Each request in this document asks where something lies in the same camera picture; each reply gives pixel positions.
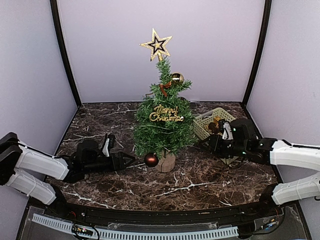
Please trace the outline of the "beige plastic basket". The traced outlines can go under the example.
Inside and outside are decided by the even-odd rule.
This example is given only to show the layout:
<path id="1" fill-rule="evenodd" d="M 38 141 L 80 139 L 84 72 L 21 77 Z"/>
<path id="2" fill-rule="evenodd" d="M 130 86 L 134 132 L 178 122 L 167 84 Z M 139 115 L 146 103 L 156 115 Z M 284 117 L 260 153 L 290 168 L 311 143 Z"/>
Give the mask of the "beige plastic basket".
<path id="1" fill-rule="evenodd" d="M 196 116 L 193 120 L 193 130 L 195 135 L 200 139 L 204 140 L 210 136 L 212 131 L 209 130 L 209 124 L 215 124 L 215 127 L 219 127 L 219 120 L 225 120 L 232 122 L 236 118 L 221 107 L 212 109 L 206 113 Z"/>

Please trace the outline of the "brown bauble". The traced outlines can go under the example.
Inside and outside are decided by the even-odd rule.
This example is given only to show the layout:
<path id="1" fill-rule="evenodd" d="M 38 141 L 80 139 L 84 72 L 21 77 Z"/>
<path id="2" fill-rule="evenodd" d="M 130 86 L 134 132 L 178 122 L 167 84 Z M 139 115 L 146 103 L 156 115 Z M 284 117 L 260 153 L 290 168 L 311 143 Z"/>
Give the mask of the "brown bauble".
<path id="1" fill-rule="evenodd" d="M 144 157 L 144 163 L 149 167 L 149 168 L 154 168 L 155 166 L 158 165 L 159 159 L 155 153 L 147 153 Z"/>

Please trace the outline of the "small green christmas tree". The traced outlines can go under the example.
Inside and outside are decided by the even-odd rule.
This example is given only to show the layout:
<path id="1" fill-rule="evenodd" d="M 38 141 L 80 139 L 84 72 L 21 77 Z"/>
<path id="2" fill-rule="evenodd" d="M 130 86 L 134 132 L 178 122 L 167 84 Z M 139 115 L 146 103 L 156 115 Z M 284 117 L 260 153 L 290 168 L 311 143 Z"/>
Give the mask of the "small green christmas tree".
<path id="1" fill-rule="evenodd" d="M 136 155 L 144 157 L 147 166 L 167 173 L 174 169 L 178 152 L 197 140 L 190 102 L 180 95 L 192 82 L 172 73 L 167 57 L 156 67 L 159 83 L 150 86 L 135 113 L 133 139 Z"/>

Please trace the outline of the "gold Merry Christmas sign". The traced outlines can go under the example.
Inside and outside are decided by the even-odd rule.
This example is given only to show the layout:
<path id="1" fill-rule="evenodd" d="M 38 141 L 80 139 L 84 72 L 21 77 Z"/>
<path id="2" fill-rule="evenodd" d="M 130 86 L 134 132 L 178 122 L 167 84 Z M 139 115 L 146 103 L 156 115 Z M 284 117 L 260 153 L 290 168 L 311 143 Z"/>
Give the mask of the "gold Merry Christmas sign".
<path id="1" fill-rule="evenodd" d="M 177 106 L 175 108 L 168 108 L 160 104 L 150 113 L 149 120 L 151 122 L 182 122 L 184 117 L 178 115 Z"/>

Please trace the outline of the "brown ribbon bow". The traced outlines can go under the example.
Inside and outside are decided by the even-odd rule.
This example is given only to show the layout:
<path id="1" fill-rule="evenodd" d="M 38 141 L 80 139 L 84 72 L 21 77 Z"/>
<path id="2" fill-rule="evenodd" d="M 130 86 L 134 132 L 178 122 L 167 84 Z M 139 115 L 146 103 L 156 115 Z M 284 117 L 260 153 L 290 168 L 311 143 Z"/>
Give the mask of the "brown ribbon bow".
<path id="1" fill-rule="evenodd" d="M 166 84 L 160 83 L 158 86 L 159 86 L 162 94 L 163 94 L 165 97 L 167 97 L 168 94 L 167 94 L 167 92 L 165 91 L 165 89 L 168 89 L 168 88 L 170 88 L 170 87 L 172 86 L 172 81 L 169 81 L 169 82 L 166 83 Z"/>

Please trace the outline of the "shiny gold bauble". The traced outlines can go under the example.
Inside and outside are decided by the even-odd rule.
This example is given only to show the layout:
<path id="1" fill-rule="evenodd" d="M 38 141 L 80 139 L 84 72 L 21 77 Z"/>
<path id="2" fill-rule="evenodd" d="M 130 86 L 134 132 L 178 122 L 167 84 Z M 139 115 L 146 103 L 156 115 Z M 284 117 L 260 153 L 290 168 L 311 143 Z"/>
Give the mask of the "shiny gold bauble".
<path id="1" fill-rule="evenodd" d="M 171 74 L 171 84 L 173 86 L 180 86 L 184 83 L 185 78 L 184 76 L 179 72 L 174 72 Z"/>

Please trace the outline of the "gold star tree topper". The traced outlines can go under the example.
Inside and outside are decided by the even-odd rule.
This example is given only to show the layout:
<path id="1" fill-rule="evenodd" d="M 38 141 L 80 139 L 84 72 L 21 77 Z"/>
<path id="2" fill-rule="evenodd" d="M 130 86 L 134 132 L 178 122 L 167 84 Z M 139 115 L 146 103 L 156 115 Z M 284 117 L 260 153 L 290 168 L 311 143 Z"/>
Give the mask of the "gold star tree topper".
<path id="1" fill-rule="evenodd" d="M 167 44 L 172 39 L 171 36 L 159 37 L 157 31 L 152 28 L 151 41 L 140 43 L 141 47 L 147 48 L 150 50 L 150 61 L 152 62 L 155 57 L 158 57 L 159 61 L 163 60 L 163 55 L 171 56 L 170 52 L 167 49 Z"/>

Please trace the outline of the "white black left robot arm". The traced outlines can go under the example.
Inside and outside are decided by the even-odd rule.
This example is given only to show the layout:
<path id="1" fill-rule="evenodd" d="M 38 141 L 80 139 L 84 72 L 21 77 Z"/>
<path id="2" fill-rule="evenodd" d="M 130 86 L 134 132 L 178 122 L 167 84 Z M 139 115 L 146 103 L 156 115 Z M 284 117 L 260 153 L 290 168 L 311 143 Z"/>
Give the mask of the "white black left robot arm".
<path id="1" fill-rule="evenodd" d="M 28 171 L 37 172 L 66 183 L 76 183 L 91 173 L 124 170 L 136 159 L 124 152 L 112 153 L 115 136 L 106 135 L 102 146 L 92 139 L 77 145 L 72 155 L 54 156 L 34 149 L 10 132 L 0 140 L 0 184 L 33 197 L 60 218 L 67 218 L 70 206 L 52 184 L 45 183 Z"/>

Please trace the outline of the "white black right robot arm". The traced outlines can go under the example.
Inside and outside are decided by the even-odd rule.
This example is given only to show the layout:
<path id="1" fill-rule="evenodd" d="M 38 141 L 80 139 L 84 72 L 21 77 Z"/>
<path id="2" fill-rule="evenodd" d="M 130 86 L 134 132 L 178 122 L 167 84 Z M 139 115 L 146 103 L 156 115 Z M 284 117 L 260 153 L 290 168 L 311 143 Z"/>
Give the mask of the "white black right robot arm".
<path id="1" fill-rule="evenodd" d="M 221 159 L 242 157 L 261 165 L 285 165 L 320 170 L 320 148 L 316 145 L 293 144 L 276 138 L 258 138 L 252 120 L 220 120 L 213 134 L 199 143 Z M 266 217 L 275 205 L 306 198 L 320 199 L 319 172 L 287 183 L 268 185 L 255 205 L 255 213 Z"/>

